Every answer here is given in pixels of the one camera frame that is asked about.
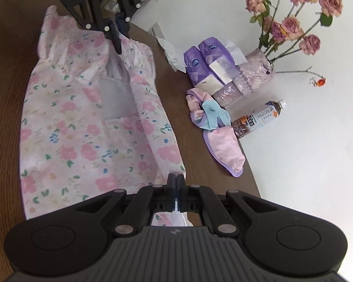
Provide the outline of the pink floral baby dress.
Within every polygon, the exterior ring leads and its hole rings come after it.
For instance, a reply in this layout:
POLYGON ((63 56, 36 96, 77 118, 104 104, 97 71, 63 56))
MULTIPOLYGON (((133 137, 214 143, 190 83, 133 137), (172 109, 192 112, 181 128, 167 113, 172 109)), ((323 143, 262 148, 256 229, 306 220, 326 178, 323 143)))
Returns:
POLYGON ((122 188, 135 194, 185 174, 156 90, 148 45, 84 31, 50 6, 38 42, 20 132, 28 219, 122 188))

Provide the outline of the crumpled white tissue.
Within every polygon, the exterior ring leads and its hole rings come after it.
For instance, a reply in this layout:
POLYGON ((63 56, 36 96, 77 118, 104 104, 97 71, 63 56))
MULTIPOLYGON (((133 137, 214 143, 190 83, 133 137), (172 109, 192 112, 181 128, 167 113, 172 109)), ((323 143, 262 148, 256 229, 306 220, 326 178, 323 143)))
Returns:
POLYGON ((164 55, 174 71, 181 71, 186 73, 184 54, 181 50, 175 48, 170 42, 163 38, 157 38, 158 44, 164 51, 164 55))

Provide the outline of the pink purple blue garment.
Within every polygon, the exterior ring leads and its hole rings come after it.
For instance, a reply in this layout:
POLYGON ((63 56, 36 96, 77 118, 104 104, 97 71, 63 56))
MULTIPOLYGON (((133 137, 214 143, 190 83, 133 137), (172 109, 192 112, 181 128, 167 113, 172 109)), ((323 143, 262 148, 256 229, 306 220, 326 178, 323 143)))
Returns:
POLYGON ((192 88, 186 93, 192 123, 203 130, 203 139, 213 158, 233 177, 244 170, 245 156, 231 126, 229 113, 207 92, 192 88))

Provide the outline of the lower purple tissue pack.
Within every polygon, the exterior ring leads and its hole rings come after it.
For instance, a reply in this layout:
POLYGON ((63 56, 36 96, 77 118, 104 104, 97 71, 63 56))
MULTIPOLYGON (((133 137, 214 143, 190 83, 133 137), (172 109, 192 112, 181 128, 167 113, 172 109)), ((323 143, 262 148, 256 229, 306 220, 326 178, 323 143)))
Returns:
POLYGON ((201 51, 193 46, 184 53, 185 70, 194 87, 213 95, 224 84, 207 66, 201 51))

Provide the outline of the purple tissue pack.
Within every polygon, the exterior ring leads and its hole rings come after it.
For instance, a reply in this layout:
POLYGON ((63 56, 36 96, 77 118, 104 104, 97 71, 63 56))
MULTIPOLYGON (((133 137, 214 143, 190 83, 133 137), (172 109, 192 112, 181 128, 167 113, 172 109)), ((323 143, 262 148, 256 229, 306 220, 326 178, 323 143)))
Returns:
POLYGON ((201 51, 193 46, 184 53, 185 70, 194 87, 213 95, 224 84, 207 66, 201 51))
POLYGON ((239 75, 240 65, 248 62, 241 49, 228 40, 209 37, 199 44, 199 49, 209 69, 224 85, 239 75))

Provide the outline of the upper purple tissue pack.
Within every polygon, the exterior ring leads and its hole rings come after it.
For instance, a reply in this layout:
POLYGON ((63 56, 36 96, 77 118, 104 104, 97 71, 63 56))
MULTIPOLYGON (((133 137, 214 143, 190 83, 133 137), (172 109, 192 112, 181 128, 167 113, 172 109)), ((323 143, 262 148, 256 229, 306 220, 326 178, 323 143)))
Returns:
POLYGON ((241 49, 228 40, 209 37, 199 44, 199 49, 209 69, 224 85, 239 75, 240 65, 248 62, 241 49))

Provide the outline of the brown tea drink bottle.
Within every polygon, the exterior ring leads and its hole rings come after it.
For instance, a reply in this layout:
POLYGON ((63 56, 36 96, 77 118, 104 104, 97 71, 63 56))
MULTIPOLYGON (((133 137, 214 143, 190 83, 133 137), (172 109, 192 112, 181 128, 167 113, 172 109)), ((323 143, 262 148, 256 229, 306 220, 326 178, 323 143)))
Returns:
POLYGON ((240 117, 231 123, 234 133, 238 139, 250 134, 258 128, 265 126, 275 120, 286 107, 284 99, 269 101, 249 115, 240 117))

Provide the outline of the pink lace flower vase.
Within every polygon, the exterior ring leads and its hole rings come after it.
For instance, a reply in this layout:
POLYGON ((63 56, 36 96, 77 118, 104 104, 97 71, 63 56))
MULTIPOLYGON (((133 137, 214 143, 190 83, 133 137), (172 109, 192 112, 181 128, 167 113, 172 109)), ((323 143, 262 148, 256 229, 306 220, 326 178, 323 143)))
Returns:
POLYGON ((273 64, 259 48, 247 54, 246 59, 246 63, 230 69, 229 73, 235 77, 212 96, 223 108, 239 99, 248 98, 275 76, 273 64))

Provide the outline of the dried pink rose bouquet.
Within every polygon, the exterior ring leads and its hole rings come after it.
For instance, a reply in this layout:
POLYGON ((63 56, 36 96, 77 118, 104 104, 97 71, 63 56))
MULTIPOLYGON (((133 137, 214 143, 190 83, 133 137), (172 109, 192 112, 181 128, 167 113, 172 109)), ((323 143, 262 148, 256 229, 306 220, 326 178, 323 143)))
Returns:
POLYGON ((273 69, 273 64, 287 55, 303 52, 305 55, 315 55, 320 49, 321 40, 311 30, 315 26, 329 27, 333 19, 342 14, 342 0, 290 0, 292 7, 281 22, 275 17, 281 0, 275 6, 270 0, 246 0, 246 10, 252 13, 251 23, 258 22, 261 26, 259 48, 264 48, 263 55, 267 64, 273 69), (304 31, 297 15, 305 4, 319 4, 318 19, 304 31))

